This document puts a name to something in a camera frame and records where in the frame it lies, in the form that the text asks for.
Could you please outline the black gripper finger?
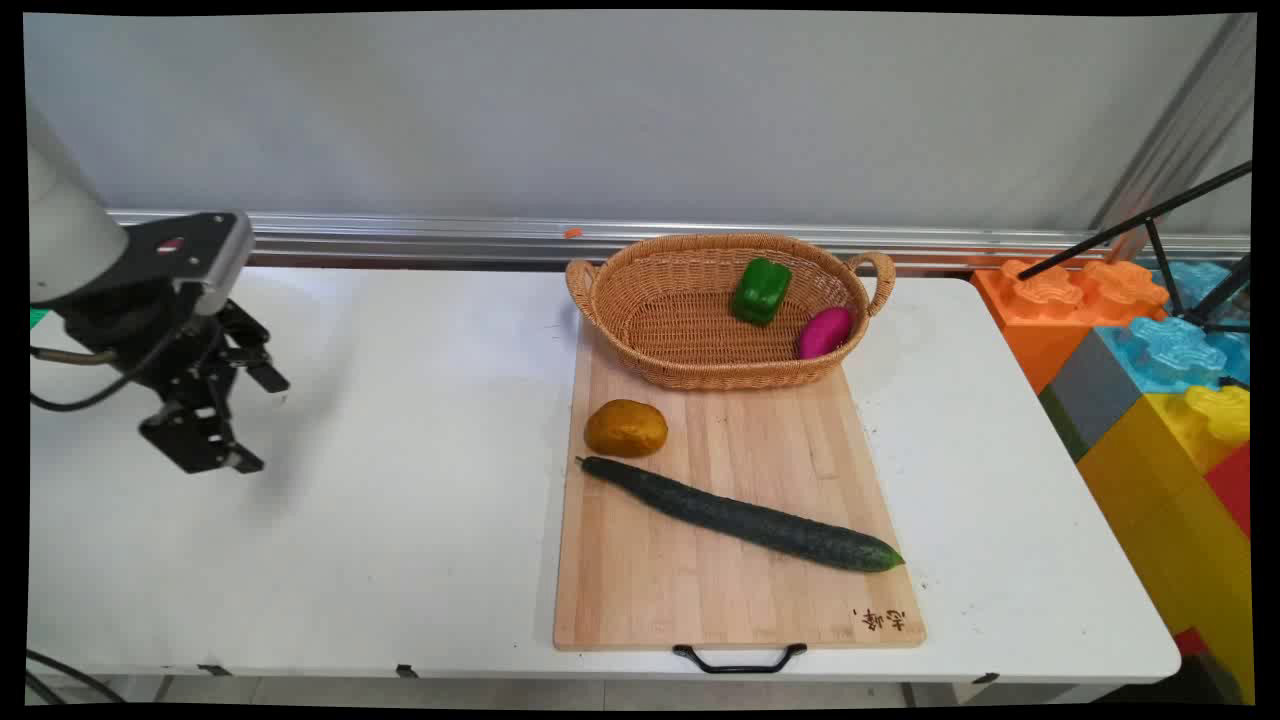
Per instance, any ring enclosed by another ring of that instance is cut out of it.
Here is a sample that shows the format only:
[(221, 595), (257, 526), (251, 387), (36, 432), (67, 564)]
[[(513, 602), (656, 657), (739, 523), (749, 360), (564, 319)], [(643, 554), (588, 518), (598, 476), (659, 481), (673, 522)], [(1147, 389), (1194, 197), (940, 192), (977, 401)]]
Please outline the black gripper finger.
[(268, 393), (283, 393), (291, 388), (291, 382), (275, 368), (268, 351), (271, 336), (265, 325), (234, 300), (227, 300), (216, 319), (225, 337), (224, 347), (218, 350), (221, 363), (246, 370)]
[(265, 461), (236, 438), (225, 407), (210, 405), (189, 407), (178, 402), (165, 404), (138, 427), (140, 434), (182, 471), (198, 474), (229, 468), (252, 474), (265, 468)]

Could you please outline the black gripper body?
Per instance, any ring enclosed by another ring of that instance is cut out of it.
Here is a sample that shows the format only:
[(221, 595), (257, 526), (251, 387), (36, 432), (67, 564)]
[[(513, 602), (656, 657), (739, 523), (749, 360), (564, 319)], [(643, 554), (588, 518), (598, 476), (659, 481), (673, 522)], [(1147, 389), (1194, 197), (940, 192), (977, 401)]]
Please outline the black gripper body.
[(109, 354), (118, 373), (82, 401), (101, 404), (129, 383), (169, 401), (207, 375), (225, 343), (216, 314), (227, 300), (201, 283), (141, 283), (60, 305), (65, 333), (92, 354)]

